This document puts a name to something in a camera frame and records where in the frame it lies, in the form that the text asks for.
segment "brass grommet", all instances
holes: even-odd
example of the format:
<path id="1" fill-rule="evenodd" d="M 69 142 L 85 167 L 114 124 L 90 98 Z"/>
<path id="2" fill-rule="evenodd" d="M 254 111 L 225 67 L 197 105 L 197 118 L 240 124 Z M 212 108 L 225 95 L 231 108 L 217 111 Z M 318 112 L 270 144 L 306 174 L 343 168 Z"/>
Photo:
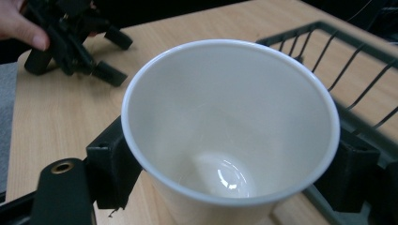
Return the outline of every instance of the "brass grommet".
<path id="1" fill-rule="evenodd" d="M 60 174 L 70 171 L 73 168 L 74 164 L 71 161 L 63 161 L 51 168 L 51 173 Z"/>

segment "cup bottom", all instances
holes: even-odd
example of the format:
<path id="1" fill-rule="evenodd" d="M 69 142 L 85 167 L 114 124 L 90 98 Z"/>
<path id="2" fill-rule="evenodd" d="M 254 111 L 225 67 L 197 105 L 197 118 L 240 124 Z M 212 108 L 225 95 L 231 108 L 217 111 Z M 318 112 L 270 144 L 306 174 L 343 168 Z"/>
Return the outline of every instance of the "cup bottom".
<path id="1" fill-rule="evenodd" d="M 179 178 L 181 186 L 224 198 L 256 196 L 247 167 L 226 153 L 201 152 L 192 157 L 189 169 Z"/>

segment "table surface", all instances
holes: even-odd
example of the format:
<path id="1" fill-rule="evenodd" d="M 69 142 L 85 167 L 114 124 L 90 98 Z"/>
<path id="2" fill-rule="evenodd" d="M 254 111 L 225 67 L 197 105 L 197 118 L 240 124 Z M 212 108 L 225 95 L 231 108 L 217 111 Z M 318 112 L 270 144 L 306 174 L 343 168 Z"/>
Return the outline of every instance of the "table surface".
<path id="1" fill-rule="evenodd" d="M 96 60 L 104 60 L 129 75 L 120 87 L 82 74 L 65 76 L 59 69 L 33 76 L 23 69 L 27 53 L 23 54 L 17 77 L 7 202 L 34 191 L 40 171 L 50 163 L 61 158 L 85 158 L 86 146 L 120 115 L 122 98 L 133 75 L 157 54 L 199 39 L 256 41 L 318 20 L 398 55 L 397 49 L 382 39 L 296 0 L 252 0 L 129 27 L 123 31 L 134 43 L 127 51 L 119 50 L 102 35 L 88 39 L 84 45 Z M 397 84 L 387 82 L 386 88 L 394 90 Z M 342 98 L 346 92 L 335 95 Z M 392 95 L 392 100 L 396 99 L 396 94 Z M 396 119 L 393 124 L 388 132 L 398 133 Z M 144 172 L 126 209 L 113 213 L 113 217 L 108 217 L 110 213 L 96 210 L 98 224 L 174 224 Z M 266 223 L 328 224 L 302 193 L 279 206 Z"/>

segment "finger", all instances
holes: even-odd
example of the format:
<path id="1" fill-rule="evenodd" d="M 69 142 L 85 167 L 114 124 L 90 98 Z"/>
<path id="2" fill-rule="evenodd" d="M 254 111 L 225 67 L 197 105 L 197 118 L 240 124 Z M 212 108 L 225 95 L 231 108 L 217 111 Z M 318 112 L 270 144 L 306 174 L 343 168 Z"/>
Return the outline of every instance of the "finger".
<path id="1" fill-rule="evenodd" d="M 47 34 L 36 24 L 28 21 L 25 17 L 19 16 L 14 20 L 14 29 L 11 36 L 17 38 L 39 50 L 46 50 L 50 45 Z"/>

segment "human hand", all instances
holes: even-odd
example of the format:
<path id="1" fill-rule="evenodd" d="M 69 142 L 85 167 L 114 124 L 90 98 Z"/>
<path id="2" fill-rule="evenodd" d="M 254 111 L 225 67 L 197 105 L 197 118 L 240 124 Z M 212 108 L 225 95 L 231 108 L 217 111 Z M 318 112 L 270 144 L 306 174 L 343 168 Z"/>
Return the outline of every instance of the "human hand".
<path id="1" fill-rule="evenodd" d="M 44 30 L 21 14 L 23 7 L 24 0 L 0 0 L 0 39 L 17 38 L 45 51 L 50 39 Z"/>

